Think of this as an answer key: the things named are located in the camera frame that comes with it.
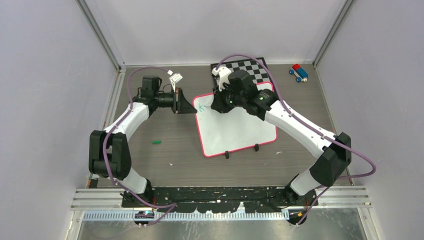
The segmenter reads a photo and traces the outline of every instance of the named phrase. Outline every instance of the whiteboard stand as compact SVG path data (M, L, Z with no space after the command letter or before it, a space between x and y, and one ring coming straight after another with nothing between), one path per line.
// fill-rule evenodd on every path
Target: whiteboard stand
M273 89L270 82L257 84L259 90ZM241 107L235 107L228 113L219 113L211 109L213 93L196 96L193 99L197 130L203 155L207 158L225 155L248 148L259 150L259 145L277 140L277 128L249 115Z

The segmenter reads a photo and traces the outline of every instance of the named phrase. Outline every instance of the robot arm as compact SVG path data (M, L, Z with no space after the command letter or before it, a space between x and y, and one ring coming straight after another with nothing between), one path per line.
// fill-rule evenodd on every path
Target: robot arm
M112 125L103 131L95 130L90 135L89 170L92 174L108 178L108 172L103 157L102 145L106 134L112 129L107 140L106 149L112 148L107 154L109 165L115 181L131 189L140 197L149 200L151 184L131 167L131 155L128 146L136 129L146 121L157 108L171 108L175 114L195 114L197 110L186 100L183 90L176 87L171 92L160 91L162 80L158 76L144 76L142 87L138 89L127 110Z
M321 185L332 186L348 167L351 162L350 152L317 135L292 115L295 114L312 128L319 129L324 136L350 147L351 139L347 134L341 133L337 136L326 131L288 106L291 111L289 114L274 92L269 89L259 91L253 83L253 76L244 70L235 71L223 79L222 85L225 89L216 87L213 90L212 109L220 113L228 113L235 107L242 107L250 115L257 116L288 133L317 158L310 168L295 176L285 187L284 194L287 202L294 203Z

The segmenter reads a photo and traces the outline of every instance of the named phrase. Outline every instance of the toy car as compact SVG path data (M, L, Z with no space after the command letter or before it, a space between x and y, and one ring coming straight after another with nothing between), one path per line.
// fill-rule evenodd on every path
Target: toy car
M303 68L299 64L295 64L291 67L291 69L288 71L290 75L296 76L296 82L307 82L308 81L308 74L305 72Z

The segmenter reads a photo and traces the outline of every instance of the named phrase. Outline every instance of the checkerboard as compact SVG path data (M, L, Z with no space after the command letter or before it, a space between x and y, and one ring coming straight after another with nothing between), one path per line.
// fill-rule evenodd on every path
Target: checkerboard
M265 65L265 67L268 67L263 57L257 57L257 59L261 61ZM218 63L211 64L210 70L212 71L212 69L215 68L217 65ZM250 75L254 76L253 82L255 84L270 82L270 77L268 76L267 72L258 63L256 63L256 61L250 59L242 59L237 61L223 62L222 65L225 65L227 68L229 68L231 72L237 70L247 71ZM213 78L213 85L215 87L218 86L218 78L219 76Z

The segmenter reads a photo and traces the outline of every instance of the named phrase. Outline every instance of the wooden table surface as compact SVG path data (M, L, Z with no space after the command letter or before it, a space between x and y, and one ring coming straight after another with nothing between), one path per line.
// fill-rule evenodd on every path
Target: wooden table surface
M289 64L269 65L286 102L300 114L332 131L317 75L311 64L302 64L309 74L308 82L297 83L289 75ZM213 82L209 66L169 67L179 72L183 79L178 87L189 102L198 95L211 93ZM126 74L135 68L128 68ZM164 84L168 77L160 70L142 70L134 74L130 82L131 95L137 94L143 75L158 75ZM127 108L127 80L119 96L115 119ZM161 144L152 141L161 140ZM212 158L202 154L195 116L173 114L170 109L158 108L133 134L129 141L132 167L156 187L184 186L284 186L296 174L310 167L315 159L299 142L282 130L273 143L261 145L259 151L252 148ZM99 181L107 186L109 181ZM349 184L347 180L338 184Z

